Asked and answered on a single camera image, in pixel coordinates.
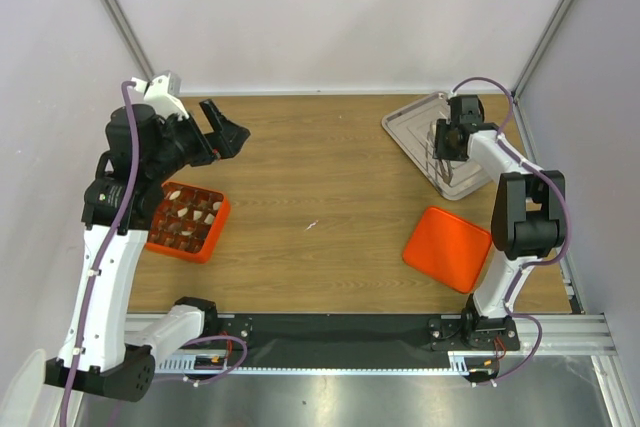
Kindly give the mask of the metal tongs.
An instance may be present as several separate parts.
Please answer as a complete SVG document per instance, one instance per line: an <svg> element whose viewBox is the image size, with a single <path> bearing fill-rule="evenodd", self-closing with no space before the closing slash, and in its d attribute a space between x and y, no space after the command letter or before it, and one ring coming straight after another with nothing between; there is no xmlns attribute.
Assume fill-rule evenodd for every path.
<svg viewBox="0 0 640 427"><path fill-rule="evenodd" d="M453 168L449 160L436 157L436 128L437 122L432 121L426 133L426 169L427 177L434 185L442 184L450 186L453 180Z"/></svg>

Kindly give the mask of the orange box lid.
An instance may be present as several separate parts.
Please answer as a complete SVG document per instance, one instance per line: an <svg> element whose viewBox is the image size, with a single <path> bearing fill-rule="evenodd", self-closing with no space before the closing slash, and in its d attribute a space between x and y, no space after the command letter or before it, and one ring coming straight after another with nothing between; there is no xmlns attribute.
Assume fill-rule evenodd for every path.
<svg viewBox="0 0 640 427"><path fill-rule="evenodd" d="M435 281L471 293L492 245L485 229L444 209L430 206L402 253L403 261Z"/></svg>

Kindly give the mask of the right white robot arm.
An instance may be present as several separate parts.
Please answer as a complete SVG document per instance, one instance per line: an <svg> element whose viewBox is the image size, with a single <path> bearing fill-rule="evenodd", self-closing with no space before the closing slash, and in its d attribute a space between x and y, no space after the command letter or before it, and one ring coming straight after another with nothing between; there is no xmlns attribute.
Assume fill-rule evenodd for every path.
<svg viewBox="0 0 640 427"><path fill-rule="evenodd" d="M491 237L496 252L480 286L462 311L454 341L472 350L518 349L513 306L525 281L552 250L569 240L565 178L543 170L485 120L476 95L447 100L449 116L436 121L434 157L473 161L496 183Z"/></svg>

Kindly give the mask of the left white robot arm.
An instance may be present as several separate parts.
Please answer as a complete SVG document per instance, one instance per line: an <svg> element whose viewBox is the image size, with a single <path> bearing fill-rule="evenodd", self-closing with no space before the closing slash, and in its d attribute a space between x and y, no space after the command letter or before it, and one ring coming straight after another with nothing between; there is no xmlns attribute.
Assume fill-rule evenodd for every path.
<svg viewBox="0 0 640 427"><path fill-rule="evenodd" d="M138 336L125 336L132 282L163 185L185 166L235 157L250 137L206 99L212 127L204 133L189 114L147 104L115 110L105 128L108 148L84 193L83 273L67 337L47 360L45 382L110 399L144 397L157 364L192 341L213 345L220 335L214 302L182 297Z"/></svg>

